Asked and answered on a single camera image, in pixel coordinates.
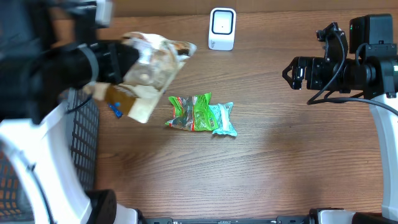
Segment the teal snack packet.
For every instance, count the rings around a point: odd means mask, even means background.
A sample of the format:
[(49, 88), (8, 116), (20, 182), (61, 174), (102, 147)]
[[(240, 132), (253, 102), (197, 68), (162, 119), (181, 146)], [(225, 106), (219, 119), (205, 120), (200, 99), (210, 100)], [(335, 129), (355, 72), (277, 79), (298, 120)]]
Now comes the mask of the teal snack packet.
[(236, 137), (238, 135), (230, 120), (233, 106), (233, 102), (225, 104), (218, 103), (217, 105), (209, 106), (209, 109), (214, 114), (218, 125), (218, 127), (213, 130), (212, 134), (230, 135), (232, 137)]

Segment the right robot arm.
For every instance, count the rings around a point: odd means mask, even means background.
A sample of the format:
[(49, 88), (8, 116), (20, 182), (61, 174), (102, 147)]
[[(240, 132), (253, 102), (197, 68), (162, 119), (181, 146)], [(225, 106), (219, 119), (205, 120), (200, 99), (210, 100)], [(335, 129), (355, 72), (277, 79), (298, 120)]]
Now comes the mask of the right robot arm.
[(380, 213), (312, 208), (292, 223), (397, 223), (397, 44), (390, 14), (369, 14), (349, 22), (349, 34), (332, 22), (316, 32), (323, 57), (295, 57), (282, 76), (291, 89), (302, 82), (315, 90), (308, 105), (360, 102), (376, 125), (383, 171)]

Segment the blue oreo packet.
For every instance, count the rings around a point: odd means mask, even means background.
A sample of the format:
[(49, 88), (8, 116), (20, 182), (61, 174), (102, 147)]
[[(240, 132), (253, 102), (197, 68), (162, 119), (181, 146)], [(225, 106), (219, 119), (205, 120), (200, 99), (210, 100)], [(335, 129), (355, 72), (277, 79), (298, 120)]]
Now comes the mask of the blue oreo packet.
[(114, 113), (115, 117), (117, 117), (117, 119), (119, 119), (119, 118), (121, 118), (123, 116), (122, 111), (119, 109), (120, 102), (108, 103), (108, 106), (113, 111), (113, 113)]

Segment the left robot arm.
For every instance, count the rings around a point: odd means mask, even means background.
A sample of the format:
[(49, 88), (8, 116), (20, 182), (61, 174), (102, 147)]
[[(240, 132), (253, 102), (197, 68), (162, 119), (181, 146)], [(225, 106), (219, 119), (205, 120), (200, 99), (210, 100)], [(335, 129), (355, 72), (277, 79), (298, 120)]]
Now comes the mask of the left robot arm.
[(112, 190), (85, 190), (67, 138), (60, 99), (69, 88), (120, 83), (138, 57), (118, 40), (99, 40), (112, 1), (1, 2), (1, 150), (25, 193), (25, 205), (2, 198), (4, 213), (29, 223), (139, 223), (139, 212)]

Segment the green snack bag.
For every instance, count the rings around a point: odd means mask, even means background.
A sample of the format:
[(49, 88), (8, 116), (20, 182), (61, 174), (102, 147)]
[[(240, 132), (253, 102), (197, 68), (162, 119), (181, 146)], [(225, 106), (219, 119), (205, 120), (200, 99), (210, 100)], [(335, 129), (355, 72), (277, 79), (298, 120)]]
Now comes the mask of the green snack bag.
[(211, 92), (203, 95), (170, 96), (173, 118), (166, 126), (187, 131), (213, 131), (218, 128), (215, 115), (210, 110)]

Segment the beige cookie snack bag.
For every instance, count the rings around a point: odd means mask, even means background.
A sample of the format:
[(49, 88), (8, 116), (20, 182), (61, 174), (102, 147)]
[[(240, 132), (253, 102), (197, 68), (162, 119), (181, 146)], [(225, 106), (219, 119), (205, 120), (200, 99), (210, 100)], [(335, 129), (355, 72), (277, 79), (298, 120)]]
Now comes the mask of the beige cookie snack bag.
[(125, 33), (122, 43), (138, 50), (138, 60), (128, 68), (120, 84), (97, 82), (93, 98), (115, 106), (124, 116), (146, 123), (197, 47), (190, 42), (142, 32)]

